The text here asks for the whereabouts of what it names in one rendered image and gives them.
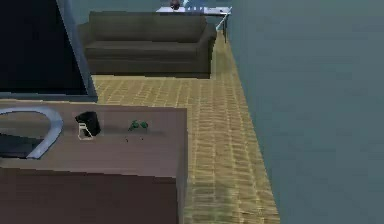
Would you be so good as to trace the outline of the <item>dark olive sofa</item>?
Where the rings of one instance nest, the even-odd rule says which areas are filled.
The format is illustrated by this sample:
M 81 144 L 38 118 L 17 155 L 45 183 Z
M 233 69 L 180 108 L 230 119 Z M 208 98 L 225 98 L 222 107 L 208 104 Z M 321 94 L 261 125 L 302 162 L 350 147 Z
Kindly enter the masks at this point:
M 217 31 L 199 14 L 92 11 L 78 33 L 94 75 L 211 75 Z

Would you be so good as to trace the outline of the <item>white side table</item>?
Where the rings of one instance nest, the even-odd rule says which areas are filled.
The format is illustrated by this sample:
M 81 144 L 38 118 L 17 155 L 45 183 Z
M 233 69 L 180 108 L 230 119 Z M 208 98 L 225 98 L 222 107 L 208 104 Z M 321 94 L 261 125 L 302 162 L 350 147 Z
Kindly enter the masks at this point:
M 232 13 L 231 7 L 180 7 L 179 9 L 172 9 L 171 7 L 160 7 L 157 9 L 158 13 L 200 13 L 205 16 L 221 17 L 221 21 L 216 26 L 216 30 L 222 29 L 224 41 L 227 41 L 227 28 L 228 18 Z

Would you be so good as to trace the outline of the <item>brown wooden television stand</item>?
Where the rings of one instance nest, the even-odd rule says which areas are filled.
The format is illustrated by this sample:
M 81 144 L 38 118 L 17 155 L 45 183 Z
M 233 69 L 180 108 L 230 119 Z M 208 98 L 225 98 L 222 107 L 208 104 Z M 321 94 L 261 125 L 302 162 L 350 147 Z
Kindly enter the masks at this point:
M 170 107 L 54 103 L 63 118 L 39 159 L 0 158 L 0 224 L 184 224 L 187 112 Z M 78 138 L 75 117 L 97 113 L 101 131 Z M 147 129 L 129 131 L 133 120 Z M 35 113 L 0 116 L 4 132 L 43 137 Z

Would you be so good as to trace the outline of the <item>pale blue glass object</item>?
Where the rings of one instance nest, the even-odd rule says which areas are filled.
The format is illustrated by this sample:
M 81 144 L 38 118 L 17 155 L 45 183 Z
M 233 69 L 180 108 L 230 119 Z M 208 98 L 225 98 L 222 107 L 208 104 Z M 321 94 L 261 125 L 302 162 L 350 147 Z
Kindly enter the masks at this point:
M 187 11 L 201 11 L 205 7 L 205 0 L 183 0 Z

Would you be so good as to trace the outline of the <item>small green figurine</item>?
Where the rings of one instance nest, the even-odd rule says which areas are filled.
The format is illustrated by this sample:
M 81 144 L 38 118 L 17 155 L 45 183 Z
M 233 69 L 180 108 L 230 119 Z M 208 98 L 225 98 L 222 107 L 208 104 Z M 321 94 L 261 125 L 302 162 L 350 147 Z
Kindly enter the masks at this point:
M 147 129 L 149 127 L 146 121 L 133 120 L 128 128 L 129 131 L 134 131 L 138 128 Z

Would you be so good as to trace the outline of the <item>black television set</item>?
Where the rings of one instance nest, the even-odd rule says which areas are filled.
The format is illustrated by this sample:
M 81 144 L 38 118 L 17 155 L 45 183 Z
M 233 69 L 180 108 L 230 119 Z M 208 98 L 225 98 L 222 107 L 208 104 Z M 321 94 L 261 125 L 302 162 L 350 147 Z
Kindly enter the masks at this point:
M 56 142 L 63 118 L 45 101 L 98 100 L 69 0 L 0 0 L 0 116 L 35 113 L 49 121 L 43 137 L 10 135 L 0 125 L 0 158 L 39 159 Z

